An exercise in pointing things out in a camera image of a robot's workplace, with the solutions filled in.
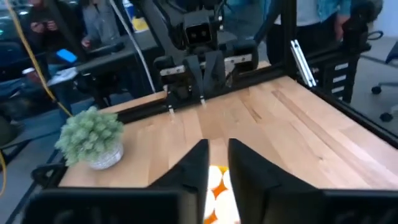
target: phone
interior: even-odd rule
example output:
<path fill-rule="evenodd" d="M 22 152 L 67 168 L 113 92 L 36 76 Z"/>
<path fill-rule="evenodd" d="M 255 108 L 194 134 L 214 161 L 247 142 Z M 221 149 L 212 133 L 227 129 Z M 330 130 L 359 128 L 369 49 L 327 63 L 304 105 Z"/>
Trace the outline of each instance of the phone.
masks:
<path fill-rule="evenodd" d="M 66 60 L 69 63 L 76 62 L 77 56 L 67 49 L 62 49 L 57 52 L 58 57 Z"/>

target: gray shirt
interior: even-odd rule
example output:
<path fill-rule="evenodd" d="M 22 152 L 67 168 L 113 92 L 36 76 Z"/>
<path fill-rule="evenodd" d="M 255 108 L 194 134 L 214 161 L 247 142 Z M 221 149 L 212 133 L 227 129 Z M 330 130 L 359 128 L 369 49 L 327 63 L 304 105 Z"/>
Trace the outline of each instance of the gray shirt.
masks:
<path fill-rule="evenodd" d="M 309 26 L 320 21 L 318 0 L 297 0 L 297 26 Z M 280 16 L 275 24 L 280 24 Z"/>
<path fill-rule="evenodd" d="M 87 36 L 85 39 L 96 44 L 105 44 L 120 36 L 114 11 L 109 1 L 97 0 L 83 8 Z"/>

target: potted plant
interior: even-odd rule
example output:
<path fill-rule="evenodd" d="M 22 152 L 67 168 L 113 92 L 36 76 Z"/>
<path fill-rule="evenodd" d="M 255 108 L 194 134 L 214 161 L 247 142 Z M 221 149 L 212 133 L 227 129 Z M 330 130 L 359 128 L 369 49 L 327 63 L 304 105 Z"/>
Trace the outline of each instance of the potted plant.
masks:
<path fill-rule="evenodd" d="M 93 169 L 106 169 L 123 155 L 123 124 L 116 114 L 100 113 L 95 107 L 68 119 L 55 147 L 72 166 L 88 162 Z"/>

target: yellow cable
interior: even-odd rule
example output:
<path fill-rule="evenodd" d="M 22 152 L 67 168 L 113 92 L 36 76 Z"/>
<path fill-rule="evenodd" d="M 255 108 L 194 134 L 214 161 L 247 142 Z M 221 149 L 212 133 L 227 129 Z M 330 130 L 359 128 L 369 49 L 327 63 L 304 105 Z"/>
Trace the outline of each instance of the yellow cable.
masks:
<path fill-rule="evenodd" d="M 42 70 L 40 69 L 39 63 L 36 60 L 35 55 L 32 52 L 32 49 L 28 43 L 28 41 L 25 38 L 25 35 L 22 31 L 22 27 L 21 27 L 21 23 L 19 22 L 19 19 L 17 17 L 17 14 L 15 13 L 15 11 L 12 9 L 12 6 L 9 3 L 9 0 L 6 0 L 6 6 L 8 11 L 10 12 L 12 21 L 14 21 L 14 25 L 15 28 L 17 29 L 19 38 L 21 38 L 22 43 L 24 44 L 24 47 L 29 55 L 29 58 L 31 59 L 34 68 L 36 69 L 37 74 L 39 75 L 40 78 L 40 82 L 42 83 L 42 86 L 44 87 L 44 90 L 47 92 L 47 94 L 49 95 L 49 97 L 54 101 L 57 102 L 58 106 L 64 110 L 64 112 L 69 115 L 72 116 L 72 114 L 60 103 L 58 102 L 58 100 L 56 99 L 56 97 L 52 94 L 51 90 L 48 88 L 47 83 L 45 81 L 45 78 L 43 76 Z M 6 182 L 7 182 L 7 170 L 6 170 L 6 161 L 4 160 L 2 154 L 0 154 L 0 163 L 1 163 L 1 167 L 2 167 L 2 176 L 3 176 L 3 182 L 2 182 L 2 188 L 0 191 L 0 197 L 1 195 L 4 193 L 4 191 L 6 190 Z"/>

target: white pot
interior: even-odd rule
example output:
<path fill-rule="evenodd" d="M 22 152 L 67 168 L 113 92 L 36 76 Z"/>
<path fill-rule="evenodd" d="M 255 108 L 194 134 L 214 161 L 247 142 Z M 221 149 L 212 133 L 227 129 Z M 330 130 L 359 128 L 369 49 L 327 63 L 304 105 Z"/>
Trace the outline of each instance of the white pot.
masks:
<path fill-rule="evenodd" d="M 118 141 L 115 143 L 113 151 L 104 153 L 96 161 L 90 161 L 89 165 L 96 170 L 107 169 L 121 160 L 123 152 L 123 144 L 121 141 Z"/>

